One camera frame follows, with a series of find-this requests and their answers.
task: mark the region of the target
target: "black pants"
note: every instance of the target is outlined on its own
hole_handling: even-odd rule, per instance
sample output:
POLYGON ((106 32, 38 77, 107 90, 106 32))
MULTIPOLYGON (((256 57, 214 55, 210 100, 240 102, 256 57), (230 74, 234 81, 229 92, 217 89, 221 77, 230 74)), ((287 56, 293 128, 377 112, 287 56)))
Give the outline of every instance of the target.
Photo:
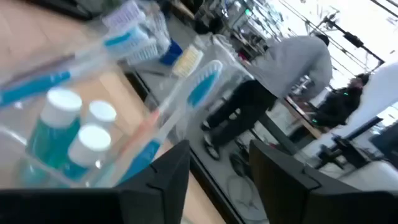
POLYGON ((228 121, 223 130, 210 133, 211 143, 222 146, 252 128, 267 109, 273 107, 276 99, 257 80, 240 84, 232 97, 206 119, 210 128, 215 128, 226 121, 236 109, 241 111, 236 119, 228 121))

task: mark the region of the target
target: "person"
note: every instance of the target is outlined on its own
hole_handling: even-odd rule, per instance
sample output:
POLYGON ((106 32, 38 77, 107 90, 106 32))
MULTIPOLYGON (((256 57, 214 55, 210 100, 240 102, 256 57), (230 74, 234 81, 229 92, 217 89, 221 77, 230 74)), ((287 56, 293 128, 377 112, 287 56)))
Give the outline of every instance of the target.
POLYGON ((238 86, 231 98, 202 123, 204 145, 215 160, 220 159, 220 146, 252 128, 278 98, 288 95, 301 77, 308 75, 314 86, 303 97, 317 96, 332 78, 329 39, 323 34, 284 39, 269 46, 268 51, 254 59, 246 69, 255 80, 238 86), (240 109, 236 119, 229 120, 221 130, 214 130, 240 109))
POLYGON ((347 87, 333 90, 321 103, 312 116, 312 123, 333 129, 346 125, 348 117, 359 107, 364 86, 370 74, 359 74, 352 78, 347 87))

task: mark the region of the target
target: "white bottle cap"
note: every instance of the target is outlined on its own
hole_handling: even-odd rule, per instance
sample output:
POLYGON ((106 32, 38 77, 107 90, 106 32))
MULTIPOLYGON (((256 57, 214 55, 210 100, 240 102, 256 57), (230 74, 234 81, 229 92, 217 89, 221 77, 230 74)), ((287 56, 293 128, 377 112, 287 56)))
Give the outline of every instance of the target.
POLYGON ((82 167, 90 167, 104 156, 111 146, 111 136, 95 124, 80 128, 68 150, 69 159, 82 167))
POLYGON ((95 123, 109 129, 116 119, 116 110, 108 102, 94 100, 88 107, 86 123, 95 123))
POLYGON ((64 88, 52 88, 40 114, 41 120, 53 128, 68 127, 79 115, 82 101, 79 95, 64 88))

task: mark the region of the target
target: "gray hoodie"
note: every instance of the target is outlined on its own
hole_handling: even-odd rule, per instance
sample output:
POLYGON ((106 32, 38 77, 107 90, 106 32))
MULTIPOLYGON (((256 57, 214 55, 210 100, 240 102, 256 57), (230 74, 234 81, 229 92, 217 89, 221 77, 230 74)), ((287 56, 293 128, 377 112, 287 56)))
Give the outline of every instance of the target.
POLYGON ((332 78, 330 53, 318 37, 298 36, 270 46, 265 55, 258 56, 247 70, 278 98, 286 97, 304 75, 314 86, 303 97, 316 97, 332 78))

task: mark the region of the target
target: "wooden table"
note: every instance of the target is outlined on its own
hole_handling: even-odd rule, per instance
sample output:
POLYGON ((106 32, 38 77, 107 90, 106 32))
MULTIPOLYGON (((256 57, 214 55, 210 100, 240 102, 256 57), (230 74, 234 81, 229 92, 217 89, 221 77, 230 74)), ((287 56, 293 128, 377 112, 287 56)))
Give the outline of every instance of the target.
POLYGON ((295 118, 297 118, 300 121, 300 123, 312 134, 313 137, 315 137, 316 139, 321 138, 321 135, 323 133, 319 131, 317 128, 314 128, 314 126, 312 126, 308 122, 308 120, 303 117, 304 111, 302 111, 300 108, 295 108, 292 106, 294 102, 290 98, 282 100, 282 104, 288 109, 288 111, 295 118))
MULTIPOLYGON (((48 44, 59 44, 70 37, 76 39, 82 34, 81 28, 77 21, 30 4, 0 0, 0 68, 48 44)), ((148 113, 122 73, 104 72, 73 88, 84 104, 94 99, 112 103, 118 112, 116 124, 125 133, 132 133, 148 113)), ((163 147, 160 154, 170 146, 163 147)), ((225 223, 191 174, 183 214, 192 223, 225 223)))

